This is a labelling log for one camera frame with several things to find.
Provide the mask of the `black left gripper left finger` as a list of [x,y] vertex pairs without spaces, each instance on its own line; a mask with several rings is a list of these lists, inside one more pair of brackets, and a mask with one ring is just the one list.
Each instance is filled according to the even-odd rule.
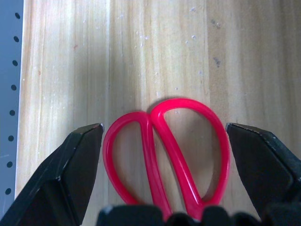
[[80,226],[94,188],[103,136],[100,123],[80,127],[36,169],[0,226]]

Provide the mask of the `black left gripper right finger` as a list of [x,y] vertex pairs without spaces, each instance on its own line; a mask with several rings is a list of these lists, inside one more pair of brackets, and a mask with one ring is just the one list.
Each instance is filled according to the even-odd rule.
[[240,179],[262,221],[301,221],[301,160],[272,132],[237,123],[226,131]]

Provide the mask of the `grey metal pegboard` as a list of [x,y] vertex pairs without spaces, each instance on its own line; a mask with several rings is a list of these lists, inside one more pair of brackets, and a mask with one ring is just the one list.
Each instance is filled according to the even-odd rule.
[[0,0],[0,219],[15,199],[24,0]]

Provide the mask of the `red handled scissors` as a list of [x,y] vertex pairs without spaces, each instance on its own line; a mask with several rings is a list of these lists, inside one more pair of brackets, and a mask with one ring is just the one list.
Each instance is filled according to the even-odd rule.
[[[221,171],[215,192],[208,201],[204,201],[200,197],[180,147],[164,118],[167,111],[178,108],[190,109],[205,116],[217,134],[221,150]],[[156,105],[150,113],[137,111],[121,116],[110,126],[105,135],[103,141],[104,166],[113,187],[126,204],[137,205],[139,202],[130,194],[117,175],[113,163],[113,144],[119,131],[132,122],[140,125],[144,162],[152,200],[162,211],[164,219],[168,219],[173,212],[158,168],[153,137],[154,129],[158,132],[175,170],[188,215],[193,219],[200,220],[206,207],[220,203],[230,170],[230,147],[225,128],[218,116],[203,103],[189,98],[171,98]]]

